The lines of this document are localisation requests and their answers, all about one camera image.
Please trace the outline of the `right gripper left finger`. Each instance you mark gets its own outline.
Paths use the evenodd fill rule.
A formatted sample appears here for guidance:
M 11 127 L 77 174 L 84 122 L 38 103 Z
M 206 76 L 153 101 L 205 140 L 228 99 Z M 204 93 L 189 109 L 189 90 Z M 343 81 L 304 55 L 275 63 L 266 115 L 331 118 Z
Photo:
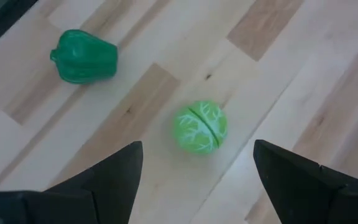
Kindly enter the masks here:
M 26 217 L 29 223 L 128 223 L 142 164 L 142 143 L 132 142 L 44 192 L 27 192 Z

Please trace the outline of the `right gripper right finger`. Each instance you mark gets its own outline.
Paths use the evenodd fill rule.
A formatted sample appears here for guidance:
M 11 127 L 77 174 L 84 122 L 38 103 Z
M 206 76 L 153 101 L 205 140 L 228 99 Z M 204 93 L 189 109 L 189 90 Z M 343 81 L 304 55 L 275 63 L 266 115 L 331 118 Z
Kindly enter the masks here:
M 358 179 L 258 139 L 253 158 L 282 223 L 358 224 Z

